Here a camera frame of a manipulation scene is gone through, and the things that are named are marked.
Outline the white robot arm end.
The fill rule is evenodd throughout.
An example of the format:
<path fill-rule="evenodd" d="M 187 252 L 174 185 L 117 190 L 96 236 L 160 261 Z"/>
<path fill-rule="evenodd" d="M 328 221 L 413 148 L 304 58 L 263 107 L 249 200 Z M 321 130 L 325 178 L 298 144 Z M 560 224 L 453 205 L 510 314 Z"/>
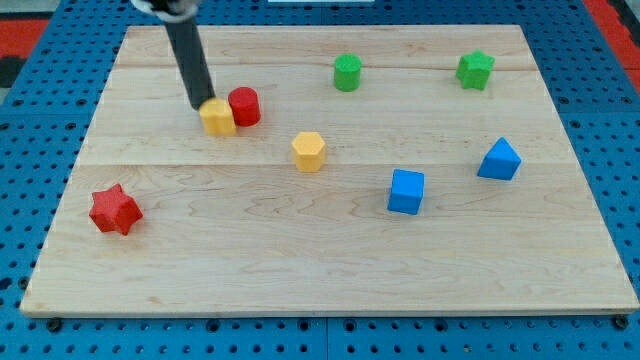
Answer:
<path fill-rule="evenodd" d="M 202 0 L 130 0 L 139 11 L 163 22 L 179 23 L 193 18 Z"/>

